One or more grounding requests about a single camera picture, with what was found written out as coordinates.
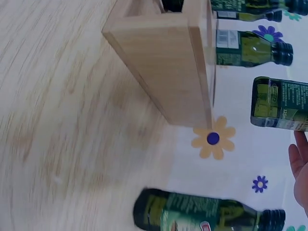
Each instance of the wooden box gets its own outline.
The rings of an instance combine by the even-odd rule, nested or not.
[[[103,35],[170,124],[212,128],[217,20],[210,1],[138,15],[141,1],[117,0]]]

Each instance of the wooden table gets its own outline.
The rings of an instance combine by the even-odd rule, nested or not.
[[[114,3],[0,1],[0,231],[136,230],[167,184],[176,128],[101,34]]]

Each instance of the white tablecloth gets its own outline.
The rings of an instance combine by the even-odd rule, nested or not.
[[[219,29],[258,30],[268,39],[291,43],[294,61],[291,67],[274,63],[253,68],[218,67],[215,130],[219,142],[208,143],[217,142],[215,134],[211,135],[212,140],[207,140],[212,131],[180,128],[169,190],[233,198],[257,210],[283,208],[286,210],[284,230],[305,230],[308,219],[294,198],[295,180],[288,157],[293,133],[253,126],[250,107],[252,83],[257,76],[308,82],[307,25],[308,17],[288,12],[283,12],[281,23],[220,20]]]

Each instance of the glass bottle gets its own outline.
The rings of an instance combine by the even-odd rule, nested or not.
[[[249,14],[249,13],[237,13],[227,11],[217,11],[217,19],[231,19],[241,20],[246,22],[253,22],[259,19],[267,19],[268,21],[281,22],[282,11],[270,12],[261,15]]]
[[[282,231],[284,210],[254,209],[235,200],[144,189],[133,209],[134,223],[147,231]]]
[[[217,30],[217,65],[253,67],[267,62],[290,66],[293,47],[270,42],[250,31]]]
[[[162,0],[165,11],[181,12],[184,0]],[[212,10],[266,14],[287,10],[302,16],[308,14],[308,0],[211,0]]]
[[[259,127],[308,131],[308,83],[255,78],[250,121]]]

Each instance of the purple flower center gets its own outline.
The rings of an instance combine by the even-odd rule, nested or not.
[[[207,136],[207,142],[211,145],[215,145],[219,142],[219,135],[216,132],[211,132]]]

